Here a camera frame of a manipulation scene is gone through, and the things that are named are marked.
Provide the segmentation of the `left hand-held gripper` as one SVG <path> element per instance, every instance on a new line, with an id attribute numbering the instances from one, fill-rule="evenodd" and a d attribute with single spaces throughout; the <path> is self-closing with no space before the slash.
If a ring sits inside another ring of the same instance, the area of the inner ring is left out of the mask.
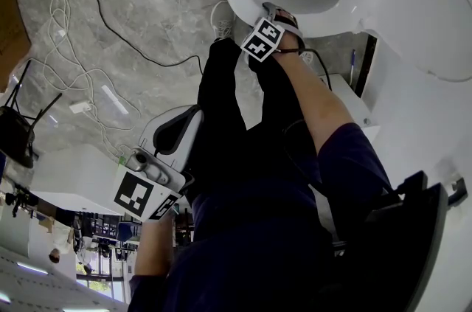
<path id="1" fill-rule="evenodd" d="M 159 221 L 184 196 L 194 178 L 185 168 L 203 112 L 198 106 L 173 108 L 158 116 L 152 136 L 153 156 L 134 148 L 114 180 L 112 201 L 139 221 Z M 172 155 L 171 167 L 155 156 Z"/>

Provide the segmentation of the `person's right hand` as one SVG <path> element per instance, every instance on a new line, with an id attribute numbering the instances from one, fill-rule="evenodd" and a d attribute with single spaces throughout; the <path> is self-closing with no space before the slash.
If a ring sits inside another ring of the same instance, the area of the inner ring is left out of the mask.
<path id="1" fill-rule="evenodd" d="M 292 27 L 298 27 L 298 23 L 296 22 L 296 19 L 289 12 L 283 9 L 277 10 L 275 18 L 277 21 L 291 25 Z"/>

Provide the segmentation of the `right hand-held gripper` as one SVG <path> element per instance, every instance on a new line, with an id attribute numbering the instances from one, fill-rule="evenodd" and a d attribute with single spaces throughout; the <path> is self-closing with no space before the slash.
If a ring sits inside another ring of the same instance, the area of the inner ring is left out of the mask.
<path id="1" fill-rule="evenodd" d="M 282 17 L 277 20 L 276 6 L 271 2 L 263 2 L 264 17 L 259 17 L 251 32 L 245 37 L 240 48 L 248 56 L 263 62 L 274 52 L 301 52 L 305 48 L 302 33 L 293 22 Z M 280 43 L 285 33 L 294 35 L 298 44 L 294 48 L 281 49 Z"/>

